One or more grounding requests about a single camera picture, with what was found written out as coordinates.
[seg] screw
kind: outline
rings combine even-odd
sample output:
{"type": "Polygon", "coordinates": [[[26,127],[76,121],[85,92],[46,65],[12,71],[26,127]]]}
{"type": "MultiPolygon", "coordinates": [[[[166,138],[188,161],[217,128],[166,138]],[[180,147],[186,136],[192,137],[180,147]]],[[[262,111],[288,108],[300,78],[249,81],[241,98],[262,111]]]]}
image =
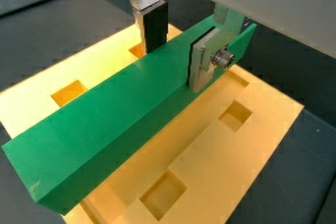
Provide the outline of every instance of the screw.
{"type": "Polygon", "coordinates": [[[226,50],[226,48],[221,48],[216,51],[216,53],[210,57],[210,62],[226,70],[233,62],[234,55],[226,50]]]}

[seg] yellow plastic base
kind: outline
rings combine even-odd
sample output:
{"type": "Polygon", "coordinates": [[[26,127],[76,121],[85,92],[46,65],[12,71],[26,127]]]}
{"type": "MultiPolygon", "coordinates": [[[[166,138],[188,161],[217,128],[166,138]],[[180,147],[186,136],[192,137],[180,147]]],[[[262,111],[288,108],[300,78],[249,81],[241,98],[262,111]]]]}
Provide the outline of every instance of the yellow plastic base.
{"type": "MultiPolygon", "coordinates": [[[[1,92],[0,119],[10,136],[133,62],[138,43],[136,27],[126,28],[1,92]]],[[[64,216],[65,222],[224,223],[301,108],[233,66],[64,216]]]]}

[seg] rectangular slot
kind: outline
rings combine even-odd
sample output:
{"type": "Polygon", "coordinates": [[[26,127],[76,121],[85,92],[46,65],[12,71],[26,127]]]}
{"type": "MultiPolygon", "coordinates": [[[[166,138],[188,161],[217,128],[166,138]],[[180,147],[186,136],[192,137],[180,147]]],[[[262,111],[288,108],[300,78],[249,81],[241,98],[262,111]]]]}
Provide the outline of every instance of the rectangular slot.
{"type": "Polygon", "coordinates": [[[157,220],[162,218],[185,189],[185,185],[168,171],[142,195],[140,201],[157,220]]]}
{"type": "Polygon", "coordinates": [[[224,84],[222,88],[229,90],[229,95],[234,97],[242,89],[249,85],[249,83],[241,79],[232,71],[226,71],[224,74],[224,84]]]}
{"type": "Polygon", "coordinates": [[[233,101],[218,117],[218,120],[233,132],[236,132],[245,123],[250,114],[252,112],[237,101],[233,101]]]}
{"type": "Polygon", "coordinates": [[[134,47],[132,47],[132,48],[129,49],[129,52],[130,52],[137,58],[141,58],[141,57],[144,56],[141,43],[138,43],[134,47]]]}
{"type": "Polygon", "coordinates": [[[74,81],[62,89],[60,89],[54,94],[50,95],[50,98],[56,102],[57,106],[64,106],[68,102],[70,102],[76,97],[78,97],[88,88],[80,83],[80,81],[74,81]]]}

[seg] green block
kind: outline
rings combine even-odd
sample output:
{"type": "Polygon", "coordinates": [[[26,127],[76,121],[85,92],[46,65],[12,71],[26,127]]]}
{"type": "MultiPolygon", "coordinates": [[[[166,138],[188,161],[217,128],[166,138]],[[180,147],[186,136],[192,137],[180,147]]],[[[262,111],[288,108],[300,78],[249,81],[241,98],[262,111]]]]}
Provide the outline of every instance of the green block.
{"type": "MultiPolygon", "coordinates": [[[[186,87],[189,45],[210,27],[212,17],[2,145],[34,202],[65,214],[196,99],[201,92],[186,87]]],[[[228,46],[236,61],[254,28],[228,46]]]]}

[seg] yellow platform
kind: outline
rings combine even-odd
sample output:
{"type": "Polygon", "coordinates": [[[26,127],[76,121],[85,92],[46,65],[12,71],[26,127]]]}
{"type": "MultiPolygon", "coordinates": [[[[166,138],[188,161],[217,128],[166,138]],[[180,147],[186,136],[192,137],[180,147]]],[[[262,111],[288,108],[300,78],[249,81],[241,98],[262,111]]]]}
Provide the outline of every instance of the yellow platform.
{"type": "MultiPolygon", "coordinates": [[[[170,36],[177,33],[170,27],[170,36]]],[[[72,99],[133,62],[138,43],[132,26],[0,93],[0,120],[10,136],[61,106],[64,101],[57,104],[52,96],[65,92],[72,99]]],[[[233,66],[64,216],[65,222],[224,223],[301,108],[233,66]]]]}

